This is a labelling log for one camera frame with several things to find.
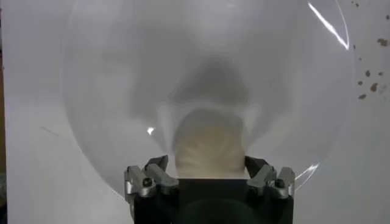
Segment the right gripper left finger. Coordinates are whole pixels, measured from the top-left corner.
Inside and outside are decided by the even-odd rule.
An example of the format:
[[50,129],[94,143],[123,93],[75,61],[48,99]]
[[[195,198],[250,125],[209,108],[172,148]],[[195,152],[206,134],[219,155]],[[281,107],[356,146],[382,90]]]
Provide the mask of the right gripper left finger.
[[129,166],[124,171],[124,198],[130,203],[136,196],[151,198],[161,190],[169,195],[179,186],[179,180],[166,173],[168,155],[150,159],[141,169],[139,166]]

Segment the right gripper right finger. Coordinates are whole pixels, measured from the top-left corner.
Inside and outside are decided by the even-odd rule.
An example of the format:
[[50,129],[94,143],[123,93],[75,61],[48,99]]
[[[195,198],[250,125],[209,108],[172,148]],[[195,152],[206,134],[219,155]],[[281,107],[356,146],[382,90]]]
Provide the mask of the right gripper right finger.
[[281,200],[294,197],[296,176],[292,168],[282,167],[278,172],[264,159],[251,156],[245,156],[244,164],[250,176],[247,185],[257,195],[269,194],[271,198]]

